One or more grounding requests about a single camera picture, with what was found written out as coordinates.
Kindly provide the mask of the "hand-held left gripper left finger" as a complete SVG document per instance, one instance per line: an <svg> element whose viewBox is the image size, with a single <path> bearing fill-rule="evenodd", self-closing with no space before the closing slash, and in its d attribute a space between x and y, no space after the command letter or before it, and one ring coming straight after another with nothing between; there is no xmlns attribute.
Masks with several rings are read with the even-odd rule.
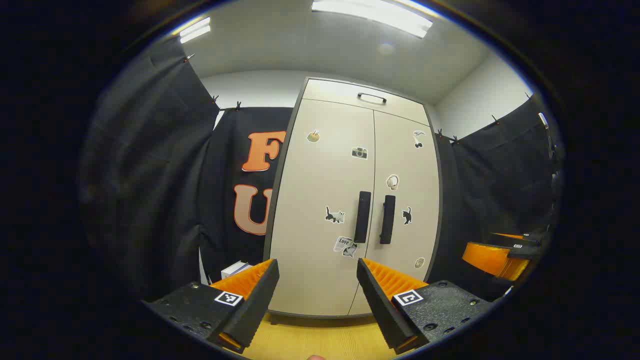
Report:
<svg viewBox="0 0 640 360"><path fill-rule="evenodd" d="M268 259L210 285L185 284L146 305L181 330L241 354L253 341L279 278L278 260Z"/></svg>

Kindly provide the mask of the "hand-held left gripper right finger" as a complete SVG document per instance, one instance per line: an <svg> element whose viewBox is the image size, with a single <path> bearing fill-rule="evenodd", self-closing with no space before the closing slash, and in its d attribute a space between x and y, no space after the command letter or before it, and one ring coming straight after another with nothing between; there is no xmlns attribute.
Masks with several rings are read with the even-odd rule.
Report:
<svg viewBox="0 0 640 360"><path fill-rule="evenodd" d="M448 280L428 284L370 259L358 259L356 277L382 337L397 355L450 338L495 306Z"/></svg>

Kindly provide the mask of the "black door handle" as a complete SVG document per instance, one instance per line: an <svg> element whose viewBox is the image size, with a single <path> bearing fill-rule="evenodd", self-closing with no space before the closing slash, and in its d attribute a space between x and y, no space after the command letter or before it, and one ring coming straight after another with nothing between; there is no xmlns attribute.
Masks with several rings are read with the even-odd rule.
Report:
<svg viewBox="0 0 640 360"><path fill-rule="evenodd" d="M382 227L379 235L379 243L389 245L393 238L394 215L396 207L396 197L387 194L382 203Z"/></svg>
<svg viewBox="0 0 640 360"><path fill-rule="evenodd" d="M370 191L359 192L353 238L355 244L364 244L367 241L368 227L370 224L371 195L372 193Z"/></svg>

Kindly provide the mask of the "beige double-door shoe cabinet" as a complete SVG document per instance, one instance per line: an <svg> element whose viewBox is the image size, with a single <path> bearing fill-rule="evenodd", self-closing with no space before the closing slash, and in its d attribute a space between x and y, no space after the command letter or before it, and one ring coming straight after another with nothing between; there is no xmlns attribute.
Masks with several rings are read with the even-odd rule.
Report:
<svg viewBox="0 0 640 360"><path fill-rule="evenodd" d="M442 179L425 105L388 89L307 77L279 155L263 255L279 263L269 311L368 316L359 259L420 281L434 266Z"/></svg>

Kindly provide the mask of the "headphone sticker cabinet door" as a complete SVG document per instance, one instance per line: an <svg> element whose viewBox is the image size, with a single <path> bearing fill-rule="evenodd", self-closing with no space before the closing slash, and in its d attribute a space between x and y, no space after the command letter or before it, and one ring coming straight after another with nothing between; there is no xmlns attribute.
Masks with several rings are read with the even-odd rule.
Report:
<svg viewBox="0 0 640 360"><path fill-rule="evenodd" d="M366 258L424 281L432 262L441 214L441 188L429 126L374 112L374 191ZM380 244L383 203L396 197L391 243Z"/></svg>

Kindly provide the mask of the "camera sticker cabinet door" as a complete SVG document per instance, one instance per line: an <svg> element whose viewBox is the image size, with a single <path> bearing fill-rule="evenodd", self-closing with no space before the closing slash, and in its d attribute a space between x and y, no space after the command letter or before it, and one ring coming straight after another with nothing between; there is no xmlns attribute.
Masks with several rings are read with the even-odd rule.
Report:
<svg viewBox="0 0 640 360"><path fill-rule="evenodd" d="M374 191L374 111L302 99L273 187L265 255L278 261L269 311L347 317L358 289L354 243L360 191Z"/></svg>

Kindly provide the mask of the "black backdrop cloth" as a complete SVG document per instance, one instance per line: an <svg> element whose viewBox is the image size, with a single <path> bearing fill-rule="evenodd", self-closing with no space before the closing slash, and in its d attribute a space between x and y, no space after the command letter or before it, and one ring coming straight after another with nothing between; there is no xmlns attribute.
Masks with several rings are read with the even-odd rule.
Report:
<svg viewBox="0 0 640 360"><path fill-rule="evenodd" d="M550 126L555 156L547 154ZM560 162L564 153L554 117L541 96L531 95L494 123L451 142L436 135L442 178L442 217L429 281L451 281L487 301L494 301L523 280L546 246L560 197ZM492 233L542 233L541 250L520 278L496 278L462 260L469 242L505 245Z"/></svg>
<svg viewBox="0 0 640 360"><path fill-rule="evenodd" d="M222 111L178 39L101 96L78 171L90 244L148 302L238 261L263 262L290 107Z"/></svg>

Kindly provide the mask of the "metal stand pole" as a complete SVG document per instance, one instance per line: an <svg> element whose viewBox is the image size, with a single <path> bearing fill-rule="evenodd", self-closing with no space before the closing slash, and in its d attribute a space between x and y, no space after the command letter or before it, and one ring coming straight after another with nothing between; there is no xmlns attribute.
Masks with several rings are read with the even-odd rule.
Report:
<svg viewBox="0 0 640 360"><path fill-rule="evenodd" d="M555 157L556 147L551 135L550 125L546 119L546 116L542 112L538 112L538 117L540 118L540 121L545 130L547 155L550 160L553 160Z"/></svg>

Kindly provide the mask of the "long ceiling light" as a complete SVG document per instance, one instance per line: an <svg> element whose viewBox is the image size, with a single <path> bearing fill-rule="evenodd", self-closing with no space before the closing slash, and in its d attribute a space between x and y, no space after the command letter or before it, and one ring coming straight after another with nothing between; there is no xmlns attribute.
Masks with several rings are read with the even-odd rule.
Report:
<svg viewBox="0 0 640 360"><path fill-rule="evenodd" d="M434 25L433 10L413 0L313 0L311 11L366 19L419 39Z"/></svg>

